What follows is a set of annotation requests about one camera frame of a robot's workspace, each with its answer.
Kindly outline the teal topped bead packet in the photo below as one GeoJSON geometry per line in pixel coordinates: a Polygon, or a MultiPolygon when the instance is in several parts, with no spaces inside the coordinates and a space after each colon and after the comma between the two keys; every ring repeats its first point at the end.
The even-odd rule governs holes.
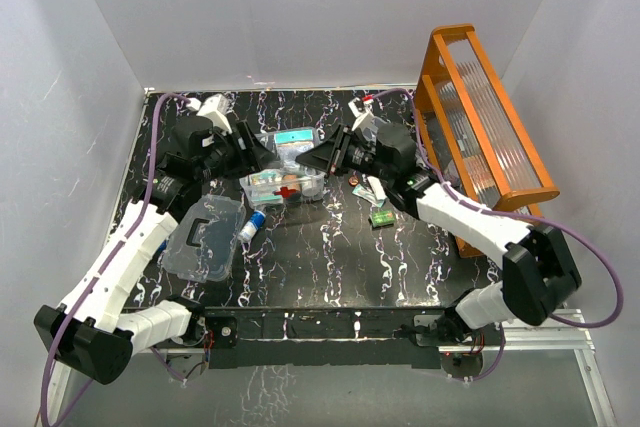
{"type": "Polygon", "coordinates": [[[274,134],[276,152],[285,168],[297,167],[296,157],[314,147],[314,130],[304,128],[298,130],[279,131],[274,134]]]}

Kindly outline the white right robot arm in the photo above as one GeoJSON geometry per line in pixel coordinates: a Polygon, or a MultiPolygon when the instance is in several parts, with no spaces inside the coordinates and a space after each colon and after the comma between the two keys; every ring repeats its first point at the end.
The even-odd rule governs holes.
{"type": "Polygon", "coordinates": [[[499,282],[468,290],[445,309],[435,322],[441,339],[466,344],[483,327],[513,319],[541,325],[582,284],[562,232],[489,215],[469,198],[450,195],[416,154],[409,131],[385,123],[372,142],[342,126],[296,161],[329,175],[354,170],[378,178],[397,210],[461,238],[501,269],[499,282]]]}

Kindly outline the clear first aid box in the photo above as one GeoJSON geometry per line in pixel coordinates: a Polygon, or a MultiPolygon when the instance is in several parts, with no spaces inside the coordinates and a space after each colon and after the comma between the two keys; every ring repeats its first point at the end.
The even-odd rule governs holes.
{"type": "MultiPolygon", "coordinates": [[[[302,127],[290,130],[312,128],[314,147],[320,143],[314,127],[302,127]]],[[[257,134],[262,144],[271,150],[277,160],[261,172],[250,174],[239,180],[249,205],[257,209],[268,205],[314,202],[324,193],[325,173],[297,163],[294,169],[285,168],[274,145],[274,134],[279,131],[257,134]]]]}

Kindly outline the blue white tube bottle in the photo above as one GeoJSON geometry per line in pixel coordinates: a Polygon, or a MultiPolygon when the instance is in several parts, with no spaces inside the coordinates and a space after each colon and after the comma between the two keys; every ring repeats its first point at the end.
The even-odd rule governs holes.
{"type": "Polygon", "coordinates": [[[257,232],[264,225],[266,215],[263,211],[255,210],[249,217],[246,224],[238,233],[238,239],[241,243],[250,243],[257,232]]]}

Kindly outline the green small box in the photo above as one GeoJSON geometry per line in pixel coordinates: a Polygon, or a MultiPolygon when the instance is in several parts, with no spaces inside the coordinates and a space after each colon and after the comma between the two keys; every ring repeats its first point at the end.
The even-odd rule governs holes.
{"type": "Polygon", "coordinates": [[[373,229],[389,227],[395,224],[396,216],[392,210],[379,210],[370,215],[369,222],[373,229]]]}

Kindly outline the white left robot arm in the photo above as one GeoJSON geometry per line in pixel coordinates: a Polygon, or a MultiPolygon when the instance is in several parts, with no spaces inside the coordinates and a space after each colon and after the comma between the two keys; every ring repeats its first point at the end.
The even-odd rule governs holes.
{"type": "Polygon", "coordinates": [[[221,127],[185,117],[172,136],[174,149],[159,154],[150,147],[147,182],[94,264],[57,306],[36,313],[47,370],[59,362],[107,385],[143,350],[172,338],[186,346],[204,339],[207,323],[192,301],[163,301],[134,314],[124,313],[124,304],[161,244],[201,199],[204,184],[258,173],[277,156],[244,121],[221,127]]]}

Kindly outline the clear box lid black handle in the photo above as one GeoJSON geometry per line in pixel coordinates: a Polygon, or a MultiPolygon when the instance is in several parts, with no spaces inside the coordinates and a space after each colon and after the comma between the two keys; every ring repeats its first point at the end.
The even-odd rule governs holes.
{"type": "Polygon", "coordinates": [[[222,282],[231,273],[246,209],[237,200],[205,195],[169,236],[160,267],[182,280],[222,282]]]}

